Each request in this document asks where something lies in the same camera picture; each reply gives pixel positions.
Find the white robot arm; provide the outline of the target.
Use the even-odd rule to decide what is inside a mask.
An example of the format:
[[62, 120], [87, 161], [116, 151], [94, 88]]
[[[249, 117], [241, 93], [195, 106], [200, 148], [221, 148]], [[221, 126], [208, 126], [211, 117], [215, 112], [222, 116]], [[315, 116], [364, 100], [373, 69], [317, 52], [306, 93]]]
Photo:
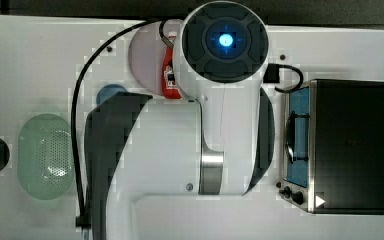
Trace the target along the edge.
[[264, 91], [269, 37], [261, 18], [214, 1], [182, 22], [172, 50], [180, 96], [118, 92], [86, 120], [93, 240], [138, 240], [148, 195], [250, 192], [270, 166], [274, 113]]

